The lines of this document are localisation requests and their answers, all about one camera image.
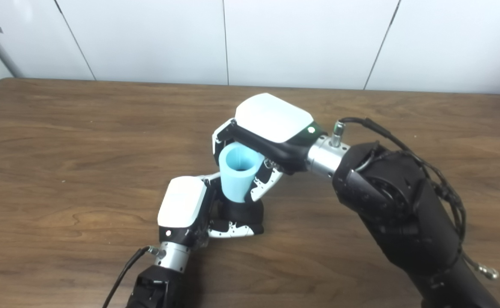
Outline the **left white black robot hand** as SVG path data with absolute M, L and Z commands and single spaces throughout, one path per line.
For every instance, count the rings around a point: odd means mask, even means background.
M 170 181 L 158 212 L 159 241 L 164 247 L 191 251 L 211 238 L 264 234 L 262 201 L 230 200 L 219 174 L 177 177 Z

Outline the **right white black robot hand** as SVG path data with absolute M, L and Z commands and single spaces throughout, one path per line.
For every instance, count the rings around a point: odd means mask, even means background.
M 221 187 L 232 201 L 258 201 L 284 174 L 306 172 L 326 135 L 312 115 L 269 93 L 252 96 L 211 135 Z

